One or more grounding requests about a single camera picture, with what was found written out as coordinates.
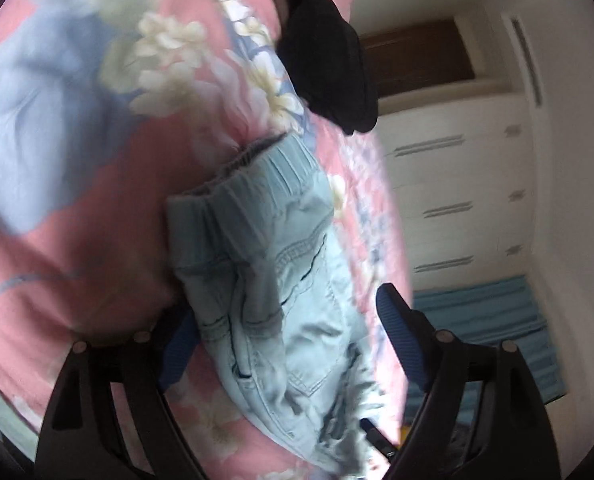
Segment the light blue strawberry pants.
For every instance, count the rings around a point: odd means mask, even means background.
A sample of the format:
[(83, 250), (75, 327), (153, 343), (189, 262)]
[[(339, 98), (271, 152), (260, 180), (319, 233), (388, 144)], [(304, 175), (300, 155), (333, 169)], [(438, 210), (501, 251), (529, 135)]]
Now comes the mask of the light blue strawberry pants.
[(382, 403), (333, 218), (329, 180), (292, 133), (167, 203), (171, 268), (224, 390), (275, 443), (347, 476)]

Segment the white wardrobe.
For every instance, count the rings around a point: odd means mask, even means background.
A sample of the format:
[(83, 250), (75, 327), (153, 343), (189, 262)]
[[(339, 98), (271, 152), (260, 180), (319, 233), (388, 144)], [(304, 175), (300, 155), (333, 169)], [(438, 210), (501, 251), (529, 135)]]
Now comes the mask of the white wardrobe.
[(384, 115), (376, 132), (414, 290), (526, 271), (535, 156), (525, 96), (501, 93)]

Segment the pink floral bed quilt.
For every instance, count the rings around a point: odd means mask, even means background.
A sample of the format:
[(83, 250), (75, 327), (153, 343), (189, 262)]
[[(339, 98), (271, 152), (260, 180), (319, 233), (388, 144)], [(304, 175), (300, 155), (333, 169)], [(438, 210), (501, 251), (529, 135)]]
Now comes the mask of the pink floral bed quilt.
[[(375, 296), (410, 285), (374, 129), (343, 133), (296, 93), (275, 47), (281, 0), (0, 0), (0, 479), (335, 476), (275, 443), (199, 344), (160, 387), (193, 312), (170, 264), (167, 203), (251, 144), (292, 133), (332, 192), (333, 226), (400, 438), (407, 381)], [(348, 21), (353, 0), (333, 0)]]

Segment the dark brown door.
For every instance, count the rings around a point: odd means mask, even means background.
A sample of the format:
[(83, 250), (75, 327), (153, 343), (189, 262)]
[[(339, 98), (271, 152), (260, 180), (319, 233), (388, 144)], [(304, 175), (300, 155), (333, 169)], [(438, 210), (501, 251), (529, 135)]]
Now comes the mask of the dark brown door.
[(475, 79), (453, 18), (360, 38), (377, 94), (395, 94)]

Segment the black folded garment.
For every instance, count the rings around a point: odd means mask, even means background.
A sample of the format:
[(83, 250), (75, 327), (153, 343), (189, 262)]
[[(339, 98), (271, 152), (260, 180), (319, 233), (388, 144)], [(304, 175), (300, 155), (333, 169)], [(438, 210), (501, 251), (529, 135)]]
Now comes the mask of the black folded garment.
[(378, 97), (355, 29), (333, 0), (286, 0), (275, 50), (309, 110), (347, 136), (371, 131)]

